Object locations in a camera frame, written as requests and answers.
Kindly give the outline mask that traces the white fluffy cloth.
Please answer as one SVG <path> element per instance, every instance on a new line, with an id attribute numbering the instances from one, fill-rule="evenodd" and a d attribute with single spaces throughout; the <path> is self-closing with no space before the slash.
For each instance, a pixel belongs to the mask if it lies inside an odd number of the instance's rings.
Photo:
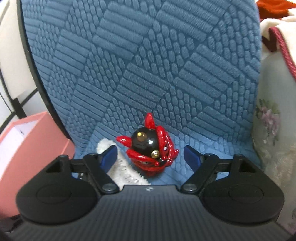
<path id="1" fill-rule="evenodd" d="M 124 185 L 150 185 L 146 178 L 136 171 L 128 162 L 125 155 L 114 141 L 103 138 L 98 143 L 96 151 L 98 154 L 102 154 L 112 145 L 117 147 L 117 160 L 107 174 L 118 185 L 119 189 L 122 190 Z"/>

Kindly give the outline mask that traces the red black figurine toy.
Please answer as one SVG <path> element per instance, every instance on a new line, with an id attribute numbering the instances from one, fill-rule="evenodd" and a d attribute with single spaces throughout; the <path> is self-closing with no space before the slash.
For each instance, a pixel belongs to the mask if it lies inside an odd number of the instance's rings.
<path id="1" fill-rule="evenodd" d="M 144 126 L 132 136 L 119 136 L 116 140 L 128 148 L 126 154 L 132 163 L 150 176 L 171 166 L 179 154 L 168 132 L 155 124 L 151 113 L 147 113 Z"/>

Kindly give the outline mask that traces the floral pillow with maroon piping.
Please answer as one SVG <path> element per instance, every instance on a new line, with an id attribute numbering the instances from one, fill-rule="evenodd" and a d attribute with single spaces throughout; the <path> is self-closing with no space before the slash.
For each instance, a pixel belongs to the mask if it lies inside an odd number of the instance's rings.
<path id="1" fill-rule="evenodd" d="M 295 36 L 271 27 L 262 42 L 252 138 L 264 173 L 285 196 L 278 222 L 295 233 Z"/>

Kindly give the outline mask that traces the pink storage box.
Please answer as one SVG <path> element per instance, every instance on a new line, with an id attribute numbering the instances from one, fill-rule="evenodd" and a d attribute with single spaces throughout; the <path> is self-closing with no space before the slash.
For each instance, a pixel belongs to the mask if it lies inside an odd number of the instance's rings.
<path id="1" fill-rule="evenodd" d="M 1 218 L 18 215 L 19 189 L 57 156 L 75 146 L 45 111 L 14 121 L 1 133 Z"/>

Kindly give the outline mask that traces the blue textured seat cushion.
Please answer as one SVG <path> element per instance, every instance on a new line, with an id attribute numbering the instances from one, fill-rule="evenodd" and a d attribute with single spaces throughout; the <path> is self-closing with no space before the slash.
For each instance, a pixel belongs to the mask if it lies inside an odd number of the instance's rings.
<path id="1" fill-rule="evenodd" d="M 75 158 L 152 113 L 175 148 L 256 165 L 254 1 L 18 1 L 29 65 Z"/>

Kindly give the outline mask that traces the white furniture panel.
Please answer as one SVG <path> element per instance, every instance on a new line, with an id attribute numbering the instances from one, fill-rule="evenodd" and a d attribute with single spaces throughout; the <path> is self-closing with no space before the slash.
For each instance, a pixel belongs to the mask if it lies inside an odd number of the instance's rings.
<path id="1" fill-rule="evenodd" d="M 1 73 L 12 99 L 23 101 L 35 89 L 21 40 L 16 1 L 1 1 Z"/>

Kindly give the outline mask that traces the red cloth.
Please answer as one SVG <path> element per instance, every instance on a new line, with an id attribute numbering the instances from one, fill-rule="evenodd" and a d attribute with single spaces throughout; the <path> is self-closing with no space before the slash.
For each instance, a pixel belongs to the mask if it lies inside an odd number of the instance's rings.
<path id="1" fill-rule="evenodd" d="M 256 2 L 260 20 L 267 18 L 282 19 L 292 16 L 295 10 L 295 2 L 285 0 L 258 0 Z"/>

